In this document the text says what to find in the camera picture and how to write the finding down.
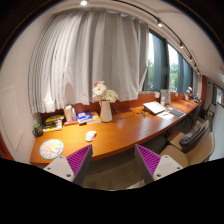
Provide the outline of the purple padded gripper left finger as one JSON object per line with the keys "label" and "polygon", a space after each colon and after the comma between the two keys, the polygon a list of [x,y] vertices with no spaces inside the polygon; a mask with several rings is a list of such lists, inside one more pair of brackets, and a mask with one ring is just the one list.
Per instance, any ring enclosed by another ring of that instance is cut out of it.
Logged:
{"label": "purple padded gripper left finger", "polygon": [[87,173],[92,154],[92,145],[87,145],[67,157],[57,157],[44,170],[81,186]]}

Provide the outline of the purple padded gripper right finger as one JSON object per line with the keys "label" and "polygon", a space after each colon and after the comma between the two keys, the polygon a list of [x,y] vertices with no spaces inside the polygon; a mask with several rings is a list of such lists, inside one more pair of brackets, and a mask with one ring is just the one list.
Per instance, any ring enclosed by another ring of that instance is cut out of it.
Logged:
{"label": "purple padded gripper right finger", "polygon": [[135,145],[134,154],[145,184],[150,184],[182,169],[182,166],[169,155],[160,156],[138,144]]}

